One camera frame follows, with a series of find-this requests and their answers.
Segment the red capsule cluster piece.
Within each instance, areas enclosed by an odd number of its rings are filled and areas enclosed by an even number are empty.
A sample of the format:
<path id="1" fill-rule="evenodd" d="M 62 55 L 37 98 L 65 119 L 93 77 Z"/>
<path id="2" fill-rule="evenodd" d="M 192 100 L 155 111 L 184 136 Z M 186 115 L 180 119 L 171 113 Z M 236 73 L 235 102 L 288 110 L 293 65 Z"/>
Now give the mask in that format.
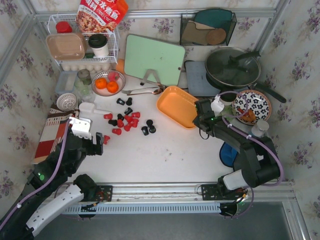
<path id="1" fill-rule="evenodd" d="M 122 134 L 122 129 L 121 129 L 121 128 L 113 128 L 113 129 L 111 130 L 111 132 L 112 132 L 113 134 L 119 136 L 119 135 Z"/>

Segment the orange storage basket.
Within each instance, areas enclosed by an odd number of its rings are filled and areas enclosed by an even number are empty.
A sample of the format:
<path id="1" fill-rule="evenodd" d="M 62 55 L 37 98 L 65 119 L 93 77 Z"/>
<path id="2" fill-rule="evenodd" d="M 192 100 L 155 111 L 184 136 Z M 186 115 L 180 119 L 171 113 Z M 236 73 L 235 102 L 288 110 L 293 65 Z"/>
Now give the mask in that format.
<path id="1" fill-rule="evenodd" d="M 157 109 L 187 130 L 196 126 L 193 120 L 197 116 L 195 102 L 198 99 L 178 86 L 169 86 L 156 102 Z"/>

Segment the red capsule number two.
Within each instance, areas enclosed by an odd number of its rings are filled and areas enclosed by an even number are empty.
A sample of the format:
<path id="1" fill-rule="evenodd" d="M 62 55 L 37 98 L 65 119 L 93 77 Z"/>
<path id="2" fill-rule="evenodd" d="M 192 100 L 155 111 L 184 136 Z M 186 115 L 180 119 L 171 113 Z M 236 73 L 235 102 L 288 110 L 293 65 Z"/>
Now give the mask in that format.
<path id="1" fill-rule="evenodd" d="M 133 118 L 132 122 L 131 122 L 131 125 L 132 125 L 132 127 L 136 128 L 138 126 L 138 123 L 139 123 L 139 119 L 138 118 Z"/>

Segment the grey blue cloth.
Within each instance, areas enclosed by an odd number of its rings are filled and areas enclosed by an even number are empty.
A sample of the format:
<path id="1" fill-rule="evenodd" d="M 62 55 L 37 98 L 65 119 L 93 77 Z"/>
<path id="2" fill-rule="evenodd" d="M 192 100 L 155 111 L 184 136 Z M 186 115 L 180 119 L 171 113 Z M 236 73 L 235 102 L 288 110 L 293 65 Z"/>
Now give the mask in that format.
<path id="1" fill-rule="evenodd" d="M 234 161 L 236 159 L 237 154 L 238 152 L 226 142 L 223 143 L 219 150 L 220 161 L 224 166 L 229 168 L 234 167 Z"/>

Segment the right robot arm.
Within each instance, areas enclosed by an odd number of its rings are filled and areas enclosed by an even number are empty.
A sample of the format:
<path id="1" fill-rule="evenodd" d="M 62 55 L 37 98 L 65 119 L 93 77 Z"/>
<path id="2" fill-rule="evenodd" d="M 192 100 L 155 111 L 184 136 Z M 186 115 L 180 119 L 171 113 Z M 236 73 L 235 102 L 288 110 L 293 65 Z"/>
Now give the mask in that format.
<path id="1" fill-rule="evenodd" d="M 284 169 L 269 137 L 251 136 L 223 116 L 216 116 L 208 99 L 196 101 L 195 109 L 193 123 L 199 131 L 222 140 L 236 152 L 229 164 L 233 172 L 219 177 L 208 193 L 203 193 L 203 199 L 229 200 L 238 190 L 261 185 L 272 187 L 272 180 L 276 180 L 276 185 L 281 183 Z"/>

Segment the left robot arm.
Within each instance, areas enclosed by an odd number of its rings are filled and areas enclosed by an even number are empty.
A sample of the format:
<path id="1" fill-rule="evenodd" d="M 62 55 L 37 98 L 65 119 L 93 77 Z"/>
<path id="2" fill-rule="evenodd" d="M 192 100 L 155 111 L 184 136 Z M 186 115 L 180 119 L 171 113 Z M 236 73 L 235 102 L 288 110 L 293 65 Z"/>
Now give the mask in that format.
<path id="1" fill-rule="evenodd" d="M 70 131 L 65 132 L 55 150 L 35 165 L 22 193 L 1 219 L 0 238 L 15 240 L 27 235 L 27 220 L 45 199 L 78 170 L 86 156 L 103 154 L 103 142 L 104 136 L 100 132 L 96 133 L 96 143 Z"/>

